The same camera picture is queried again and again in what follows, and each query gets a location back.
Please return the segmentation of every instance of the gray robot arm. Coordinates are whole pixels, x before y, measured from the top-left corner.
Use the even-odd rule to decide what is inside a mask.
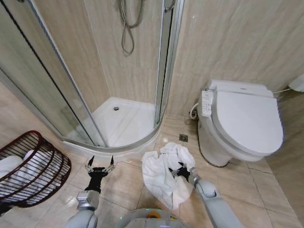
[[[99,203],[100,184],[103,177],[107,176],[114,170],[113,156],[111,163],[108,167],[97,167],[91,168],[94,160],[94,156],[85,166],[88,174],[91,177],[89,186],[84,190],[80,191],[77,195],[78,207],[77,212],[72,216],[66,223],[65,228],[96,228],[98,217],[94,214]]]
[[[214,228],[243,227],[230,206],[221,198],[214,184],[208,180],[202,180],[197,174],[196,168],[190,170],[189,183],[201,196]]]

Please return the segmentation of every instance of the shower drain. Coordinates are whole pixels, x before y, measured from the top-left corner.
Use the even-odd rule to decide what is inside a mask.
[[[179,141],[187,143],[188,142],[188,135],[186,135],[186,134],[180,134]]]

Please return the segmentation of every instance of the toilet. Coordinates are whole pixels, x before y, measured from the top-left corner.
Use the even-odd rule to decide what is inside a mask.
[[[266,86],[210,80],[204,90],[212,97],[211,113],[203,112],[201,95],[198,132],[200,151],[208,163],[224,167],[232,158],[256,162],[281,147],[277,101]]]

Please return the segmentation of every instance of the white cloth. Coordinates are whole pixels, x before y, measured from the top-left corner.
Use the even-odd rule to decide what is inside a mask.
[[[30,150],[26,153],[23,159],[18,157],[18,160],[21,160],[21,163],[24,162],[31,154],[33,150]],[[16,190],[20,189],[22,186],[29,183],[33,180],[37,175],[40,174],[41,170],[47,165],[47,163],[51,159],[52,152],[41,152],[37,151],[30,160],[24,164],[18,171],[16,171],[13,175],[9,178],[0,182],[0,197],[4,197],[9,195],[10,193],[15,192]],[[44,171],[42,175],[40,175],[33,183],[25,188],[25,190],[29,190],[31,195],[35,192],[41,190],[44,186],[46,186],[55,176],[57,171],[60,169],[60,163],[57,162],[58,160],[52,159],[51,163],[49,164],[48,168]],[[13,163],[7,163],[6,166],[12,166]],[[49,188],[54,189],[56,186],[60,186],[61,184],[61,177],[62,175],[59,174],[56,177],[57,183],[52,182],[47,187],[47,190],[44,189],[43,192],[49,194],[51,191]],[[16,200],[26,199],[29,195],[24,193],[22,190],[20,193],[16,193],[13,195]]]
[[[0,160],[0,178],[4,177],[9,172],[23,163],[22,158],[16,155],[8,156]]]
[[[146,152],[142,157],[143,182],[161,203],[168,209],[178,208],[179,204],[189,198],[192,185],[182,176],[173,177],[169,168],[177,170],[181,167],[178,162],[187,164],[187,169],[195,167],[193,156],[186,147],[169,142],[161,148],[158,157],[156,151]]]

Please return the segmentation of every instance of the laundry basket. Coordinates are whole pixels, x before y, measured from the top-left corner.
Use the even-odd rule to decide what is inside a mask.
[[[0,179],[3,205],[35,206],[55,194],[71,172],[69,158],[37,131],[28,131],[0,149],[0,160],[11,155],[23,162]]]

